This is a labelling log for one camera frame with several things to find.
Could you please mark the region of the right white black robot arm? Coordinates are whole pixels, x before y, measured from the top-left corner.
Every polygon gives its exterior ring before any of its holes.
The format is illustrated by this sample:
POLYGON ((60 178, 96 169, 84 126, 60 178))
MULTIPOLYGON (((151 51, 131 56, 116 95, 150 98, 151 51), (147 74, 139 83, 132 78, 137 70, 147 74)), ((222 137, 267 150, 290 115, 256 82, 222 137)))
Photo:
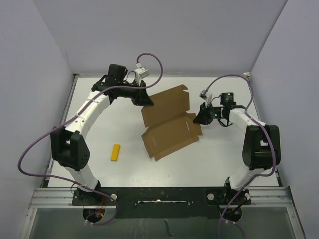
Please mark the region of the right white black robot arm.
POLYGON ((243 166, 228 177, 222 190, 222 199, 231 204, 248 188, 256 177, 265 177, 266 170, 274 172, 281 161, 280 131, 278 126, 266 124, 248 114, 247 108, 234 101, 233 93, 222 93, 217 98, 220 106, 213 106, 214 97, 202 91, 205 100, 193 123, 210 125, 216 120, 222 128, 236 126, 244 133, 242 148, 243 166))

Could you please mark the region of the brown cardboard box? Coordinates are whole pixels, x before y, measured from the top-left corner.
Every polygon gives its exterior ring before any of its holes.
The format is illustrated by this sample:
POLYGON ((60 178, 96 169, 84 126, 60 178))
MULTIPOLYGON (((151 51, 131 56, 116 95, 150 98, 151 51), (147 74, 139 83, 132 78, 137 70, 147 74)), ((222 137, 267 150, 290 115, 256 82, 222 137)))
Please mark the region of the brown cardboard box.
POLYGON ((146 151, 156 161, 196 142, 202 135, 201 126, 193 123, 189 113, 188 88, 179 85, 150 96, 151 107, 141 110, 146 131, 142 134, 146 151))

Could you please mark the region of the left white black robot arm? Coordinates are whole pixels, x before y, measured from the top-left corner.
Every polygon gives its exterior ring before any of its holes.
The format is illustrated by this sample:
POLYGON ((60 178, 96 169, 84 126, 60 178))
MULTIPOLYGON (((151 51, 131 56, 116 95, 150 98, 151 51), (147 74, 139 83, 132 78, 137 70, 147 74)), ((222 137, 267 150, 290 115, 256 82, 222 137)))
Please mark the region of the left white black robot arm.
POLYGON ((125 80, 127 68, 117 64, 109 66, 104 75, 91 88, 91 92, 76 119, 67 126, 54 131, 50 135, 53 160, 64 167, 79 183, 78 189, 84 193, 83 198, 89 204, 97 204, 101 200, 100 182, 93 175, 88 161, 90 151, 85 138, 100 114, 118 97, 129 98, 136 106, 153 106, 144 87, 144 78, 149 75, 146 68, 136 64, 135 78, 132 82, 125 80))

